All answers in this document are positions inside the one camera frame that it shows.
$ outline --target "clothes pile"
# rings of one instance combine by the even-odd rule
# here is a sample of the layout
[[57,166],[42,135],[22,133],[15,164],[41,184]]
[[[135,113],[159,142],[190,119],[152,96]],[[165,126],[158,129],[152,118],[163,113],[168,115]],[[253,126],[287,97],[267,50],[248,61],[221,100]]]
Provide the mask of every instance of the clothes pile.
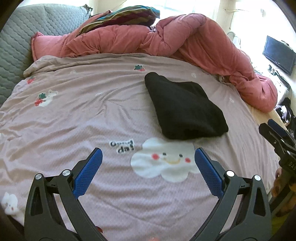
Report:
[[286,97],[279,105],[275,107],[276,112],[281,117],[285,127],[290,135],[295,138],[296,133],[296,117],[291,109],[291,100]]
[[145,85],[165,137],[188,140],[228,132],[222,110],[208,99],[199,84],[171,82],[151,72],[145,76]]

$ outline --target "tv screen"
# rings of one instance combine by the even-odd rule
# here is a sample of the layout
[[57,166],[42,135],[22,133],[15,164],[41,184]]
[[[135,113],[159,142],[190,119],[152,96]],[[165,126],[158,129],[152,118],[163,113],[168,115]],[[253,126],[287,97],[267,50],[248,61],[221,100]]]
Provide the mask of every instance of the tv screen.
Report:
[[296,54],[284,43],[267,36],[263,55],[286,74],[292,74]]

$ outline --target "pink comforter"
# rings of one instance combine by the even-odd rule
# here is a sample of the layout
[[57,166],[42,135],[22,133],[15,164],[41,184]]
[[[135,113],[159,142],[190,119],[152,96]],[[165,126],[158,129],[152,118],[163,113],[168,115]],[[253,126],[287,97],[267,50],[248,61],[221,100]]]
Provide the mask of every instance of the pink comforter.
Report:
[[227,76],[241,98],[262,112],[270,112],[276,105],[277,90],[272,81],[256,75],[249,57],[232,44],[215,21],[202,14],[166,18],[157,23],[156,31],[140,25],[112,25],[77,36],[94,17],[64,36],[36,33],[32,38],[34,60],[45,55],[78,57],[96,53],[170,57]]

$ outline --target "black towel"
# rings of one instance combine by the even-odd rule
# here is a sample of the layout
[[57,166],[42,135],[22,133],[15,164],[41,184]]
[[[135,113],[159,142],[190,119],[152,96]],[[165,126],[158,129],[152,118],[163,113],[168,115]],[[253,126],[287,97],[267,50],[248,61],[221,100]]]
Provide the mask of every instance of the black towel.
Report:
[[151,72],[145,76],[145,85],[165,137],[187,140],[221,136],[228,131],[223,112],[199,84],[171,82]]

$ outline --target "gray quilted blanket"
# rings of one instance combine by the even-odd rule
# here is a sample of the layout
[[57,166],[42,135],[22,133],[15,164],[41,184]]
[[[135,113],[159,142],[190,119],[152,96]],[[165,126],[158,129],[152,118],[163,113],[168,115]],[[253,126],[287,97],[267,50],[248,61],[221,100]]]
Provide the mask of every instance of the gray quilted blanket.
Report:
[[90,16],[91,8],[36,4],[17,8],[0,32],[0,106],[33,63],[31,37],[36,32],[64,35]]

